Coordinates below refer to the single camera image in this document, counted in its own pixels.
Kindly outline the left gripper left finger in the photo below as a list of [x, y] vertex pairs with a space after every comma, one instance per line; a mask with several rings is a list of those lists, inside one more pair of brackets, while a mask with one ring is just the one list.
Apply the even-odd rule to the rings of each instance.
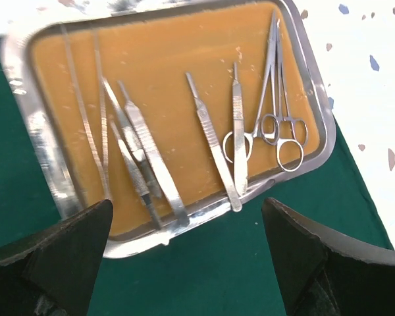
[[105, 199], [0, 247], [0, 315], [86, 315], [113, 220]]

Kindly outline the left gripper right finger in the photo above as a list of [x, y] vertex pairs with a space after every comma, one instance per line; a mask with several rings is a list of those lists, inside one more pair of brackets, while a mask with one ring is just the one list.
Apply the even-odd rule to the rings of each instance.
[[274, 198], [261, 212], [287, 315], [395, 315], [395, 251], [331, 229]]

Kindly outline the green surgical drape cloth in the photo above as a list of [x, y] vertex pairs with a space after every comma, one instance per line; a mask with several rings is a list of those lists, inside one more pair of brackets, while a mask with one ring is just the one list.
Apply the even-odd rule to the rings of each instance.
[[[102, 262], [90, 315], [284, 315], [262, 225], [265, 197], [364, 242], [391, 248], [341, 132], [321, 167], [177, 238]], [[0, 65], [0, 247], [60, 219]]]

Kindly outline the steel surgical scissors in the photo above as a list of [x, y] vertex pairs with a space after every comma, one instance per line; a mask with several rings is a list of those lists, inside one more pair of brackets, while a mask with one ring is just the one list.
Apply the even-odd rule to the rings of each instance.
[[[256, 138], [260, 138], [264, 141], [263, 139], [263, 135], [260, 131], [260, 123], [261, 123], [261, 118], [263, 115], [271, 113], [272, 112], [272, 104], [271, 104], [271, 90], [268, 88], [266, 91], [266, 95], [265, 95], [265, 100], [261, 101], [261, 95], [259, 98], [259, 105], [257, 106], [257, 112], [256, 112], [256, 118], [255, 118], [255, 122], [254, 122], [254, 126], [253, 126], [253, 130], [251, 132], [245, 132], [244, 131], [244, 136], [245, 136], [245, 141], [246, 141], [246, 158], [247, 161], [250, 158], [250, 155], [252, 153], [253, 150], [253, 142], [254, 139]], [[228, 141], [229, 138], [233, 138], [233, 130], [231, 132], [229, 132], [223, 140], [223, 151], [226, 151], [226, 143]], [[229, 158], [227, 157], [226, 160], [229, 163], [234, 163], [234, 138], [233, 138], [233, 158]]]

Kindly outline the steel instrument tray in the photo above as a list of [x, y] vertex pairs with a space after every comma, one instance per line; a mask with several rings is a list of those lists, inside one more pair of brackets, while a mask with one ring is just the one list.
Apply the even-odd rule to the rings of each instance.
[[110, 199], [139, 254], [319, 168], [336, 128], [292, 1], [181, 1], [15, 24], [3, 71], [61, 217]]

